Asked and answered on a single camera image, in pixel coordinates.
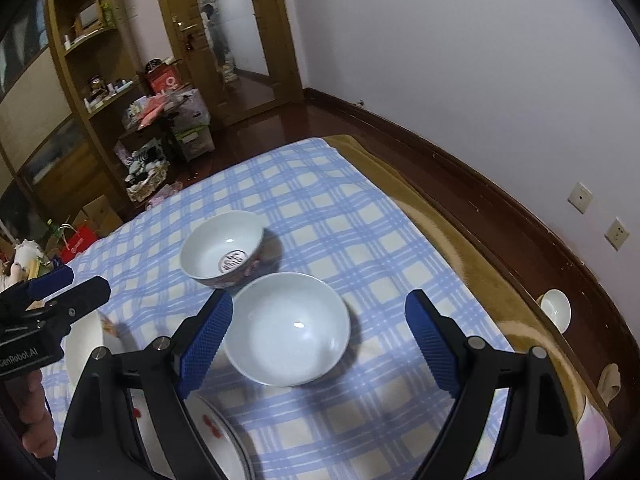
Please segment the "wooden shelf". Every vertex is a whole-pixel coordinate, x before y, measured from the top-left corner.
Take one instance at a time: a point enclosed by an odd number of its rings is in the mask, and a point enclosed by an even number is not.
[[[82,40],[78,41],[77,43],[74,43],[71,46],[71,48],[65,52],[65,57],[71,54],[79,46],[84,45],[87,41],[91,41],[93,38],[100,36],[104,32],[109,32],[110,30],[118,30],[118,27],[101,27],[98,30],[94,30],[91,34],[88,34],[87,36],[82,38]]]
[[[122,92],[120,92],[119,94],[116,94],[108,99],[106,99],[105,101],[103,101],[103,105],[98,108],[97,110],[94,110],[93,112],[89,113],[89,118],[93,118],[95,117],[97,114],[99,114],[101,111],[103,111],[105,108],[108,108],[111,104],[113,104],[114,102],[116,102],[118,99],[120,99],[121,97],[123,97],[124,95],[128,94],[130,91],[132,91],[135,88],[138,88],[137,86],[137,82],[133,82],[133,85],[131,85],[128,88],[125,88]]]

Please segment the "white plate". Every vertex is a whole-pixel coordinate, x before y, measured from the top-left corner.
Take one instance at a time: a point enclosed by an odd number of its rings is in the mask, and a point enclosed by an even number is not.
[[[331,370],[350,333],[347,307],[330,286],[306,274],[279,272],[236,295],[224,348],[249,379],[297,386]]]
[[[251,462],[251,458],[249,457],[249,453],[244,447],[242,440],[236,433],[236,430],[231,427],[231,425],[228,423],[228,420],[226,420],[226,418],[224,418],[222,414],[210,404],[210,402],[208,402],[206,399],[203,399],[202,397],[200,398],[200,400],[202,400],[202,402],[204,402],[211,409],[211,411],[219,417],[218,422],[220,423],[220,429],[223,431],[223,433],[226,434],[228,439],[234,443],[234,445],[236,446],[236,451],[244,457],[247,476],[251,480],[255,480],[255,471],[254,466]]]
[[[141,390],[131,390],[130,392],[133,407],[139,411],[136,414],[138,429],[152,469],[167,478],[175,479],[164,452],[162,452],[144,393]],[[198,394],[189,395],[184,401],[184,405],[202,441],[226,477],[229,480],[252,480],[253,469],[248,457],[235,436],[229,432],[228,424],[222,416],[215,412]]]
[[[78,386],[84,365],[98,346],[106,346],[112,354],[124,352],[122,341],[102,329],[100,313],[94,310],[73,323],[65,339],[66,374],[73,387]]]

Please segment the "picture frame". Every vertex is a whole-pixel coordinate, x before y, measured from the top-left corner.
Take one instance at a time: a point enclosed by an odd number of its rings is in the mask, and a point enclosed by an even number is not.
[[[104,15],[100,0],[94,0],[82,9],[74,22],[76,38],[91,34],[104,26]]]

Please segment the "bed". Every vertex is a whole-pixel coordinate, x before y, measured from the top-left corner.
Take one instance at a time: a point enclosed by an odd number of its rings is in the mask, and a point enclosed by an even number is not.
[[[575,421],[587,400],[607,418],[559,334],[393,168],[348,136],[302,140],[213,175],[79,255],[76,282],[100,274],[111,283],[101,311],[127,349],[171,335],[204,304],[210,289],[180,271],[177,255],[205,218],[230,209],[269,225],[258,275],[315,275],[342,296],[354,327],[337,367],[302,388],[252,383],[216,356],[200,394],[240,434],[258,478],[411,478],[453,404],[404,322],[414,288],[494,348],[546,348]],[[73,394],[64,361],[45,370],[43,384],[60,434]],[[470,476],[486,468],[505,401],[497,393]],[[610,425],[609,433],[617,443]]]

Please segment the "tan blanket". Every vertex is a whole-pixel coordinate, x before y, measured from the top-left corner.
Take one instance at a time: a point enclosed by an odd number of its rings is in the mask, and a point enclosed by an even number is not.
[[[324,140],[398,204],[425,238],[442,254],[465,285],[494,320],[516,352],[532,346],[546,349],[558,372],[569,400],[574,421],[582,416],[585,399],[607,420],[612,447],[620,437],[610,423],[610,415],[585,380],[575,370],[553,333],[504,277],[444,216],[434,209],[394,168],[367,152],[351,136],[331,136]]]

